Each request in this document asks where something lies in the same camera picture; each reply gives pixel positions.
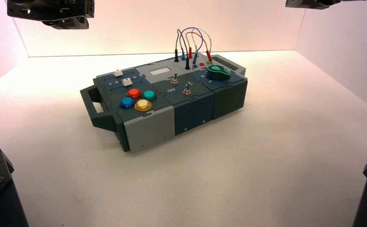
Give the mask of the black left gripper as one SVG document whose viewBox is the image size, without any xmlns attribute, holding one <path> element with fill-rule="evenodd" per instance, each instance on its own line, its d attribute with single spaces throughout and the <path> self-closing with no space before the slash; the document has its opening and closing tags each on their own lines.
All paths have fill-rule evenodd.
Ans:
<svg viewBox="0 0 367 227">
<path fill-rule="evenodd" d="M 42 21 L 54 29 L 89 29 L 93 18 L 93 0 L 7 0 L 7 15 Z"/>
</svg>

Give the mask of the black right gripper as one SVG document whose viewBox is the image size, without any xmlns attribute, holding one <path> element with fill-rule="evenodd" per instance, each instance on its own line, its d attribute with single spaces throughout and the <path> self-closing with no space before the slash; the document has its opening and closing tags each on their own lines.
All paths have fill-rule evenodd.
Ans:
<svg viewBox="0 0 367 227">
<path fill-rule="evenodd" d="M 323 10 L 343 2 L 366 2 L 366 0 L 286 0 L 286 8 Z"/>
</svg>

